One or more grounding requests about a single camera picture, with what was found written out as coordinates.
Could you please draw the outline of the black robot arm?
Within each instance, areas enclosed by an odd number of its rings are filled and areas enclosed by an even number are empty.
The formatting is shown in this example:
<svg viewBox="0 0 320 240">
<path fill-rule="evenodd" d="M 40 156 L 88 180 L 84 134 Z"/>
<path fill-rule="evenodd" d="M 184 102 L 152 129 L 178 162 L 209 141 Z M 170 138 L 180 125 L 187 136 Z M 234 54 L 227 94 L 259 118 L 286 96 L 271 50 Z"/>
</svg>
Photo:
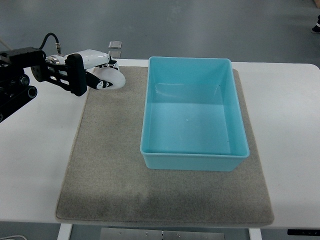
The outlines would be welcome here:
<svg viewBox="0 0 320 240">
<path fill-rule="evenodd" d="M 108 53 L 87 49 L 63 55 L 61 45 L 55 41 L 57 53 L 47 56 L 43 48 L 47 33 L 38 48 L 9 48 L 0 53 L 0 119 L 4 121 L 24 105 L 33 100 L 38 90 L 30 84 L 26 68 L 38 82 L 48 82 L 77 97 L 94 90 L 116 90 L 122 88 L 126 79 L 120 72 L 118 62 Z"/>
</svg>

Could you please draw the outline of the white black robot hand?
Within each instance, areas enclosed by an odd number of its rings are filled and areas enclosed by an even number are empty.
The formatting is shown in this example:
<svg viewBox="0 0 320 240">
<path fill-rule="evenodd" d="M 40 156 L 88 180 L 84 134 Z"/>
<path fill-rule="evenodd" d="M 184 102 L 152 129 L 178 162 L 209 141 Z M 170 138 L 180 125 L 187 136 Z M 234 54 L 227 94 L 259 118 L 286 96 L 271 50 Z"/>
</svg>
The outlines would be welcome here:
<svg viewBox="0 0 320 240">
<path fill-rule="evenodd" d="M 102 80 L 86 70 L 99 68 L 112 68 L 119 70 L 118 62 L 107 53 L 87 49 L 69 54 L 65 57 L 67 65 L 67 79 L 71 93 L 80 97 L 87 91 L 87 86 L 95 90 L 110 88 L 113 84 Z"/>
</svg>

